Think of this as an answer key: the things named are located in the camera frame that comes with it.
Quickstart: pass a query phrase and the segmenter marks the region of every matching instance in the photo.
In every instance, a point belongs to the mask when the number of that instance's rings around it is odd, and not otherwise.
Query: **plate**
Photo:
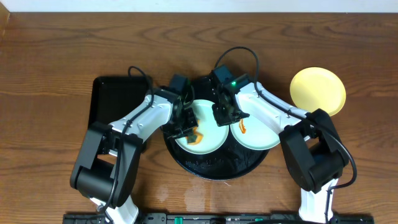
[[[187,139],[179,138],[175,141],[187,152],[194,154],[208,154],[217,150],[226,140],[229,132],[228,126],[217,126],[211,106],[214,103],[208,100],[194,100],[193,112],[198,120],[196,132],[203,135],[203,139],[196,145],[189,145]]]
[[[230,127],[234,138],[246,148],[266,150],[280,143],[279,136],[254,116],[244,118],[243,125],[246,128],[244,134],[239,123],[231,124]]]
[[[333,72],[317,67],[303,69],[293,77],[290,95],[298,108],[309,112],[320,108],[330,116],[346,101],[343,82]]]

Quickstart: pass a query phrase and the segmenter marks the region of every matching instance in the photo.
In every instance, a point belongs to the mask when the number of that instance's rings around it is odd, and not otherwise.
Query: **wooden tabletop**
[[[306,67],[343,81],[333,122],[358,166],[336,190],[333,210],[398,220],[397,14],[13,13],[0,43],[0,222],[61,223],[94,205],[69,185],[90,108],[91,85],[137,65],[166,85],[174,73],[206,75],[228,48],[261,61],[260,81],[291,103],[289,84]],[[224,60],[254,71],[243,51]],[[348,166],[340,179],[351,178]],[[209,181],[182,169],[160,131],[141,156],[134,203],[143,210],[198,213],[298,211],[300,188],[280,146],[250,174]]]

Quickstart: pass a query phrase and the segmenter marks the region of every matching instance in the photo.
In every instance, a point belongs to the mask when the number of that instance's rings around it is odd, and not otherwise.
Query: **black plate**
[[[210,79],[203,77],[192,81],[197,100],[216,101]],[[228,137],[216,151],[196,155],[182,149],[175,140],[168,140],[164,134],[167,149],[185,170],[210,180],[228,180],[241,177],[256,168],[267,156],[268,150],[256,151],[242,146],[229,130]]]

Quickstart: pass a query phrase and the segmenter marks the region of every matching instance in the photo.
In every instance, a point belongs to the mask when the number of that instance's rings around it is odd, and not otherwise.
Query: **round black tray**
[[[196,99],[216,101],[210,79],[203,77],[192,81]],[[223,145],[216,151],[196,155],[182,149],[173,139],[165,143],[172,157],[185,170],[199,177],[210,180],[229,180],[241,177],[256,168],[267,156],[268,150],[256,151],[242,146],[235,140],[229,130],[228,137]]]

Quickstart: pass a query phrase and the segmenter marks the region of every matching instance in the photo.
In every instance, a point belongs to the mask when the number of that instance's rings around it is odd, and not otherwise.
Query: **black tray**
[[[203,77],[192,81],[196,99],[216,101],[210,79]],[[267,156],[268,150],[255,151],[242,146],[229,130],[223,145],[209,154],[197,155],[182,149],[175,140],[168,140],[164,134],[167,149],[185,170],[210,180],[228,180],[241,177],[256,168]]]

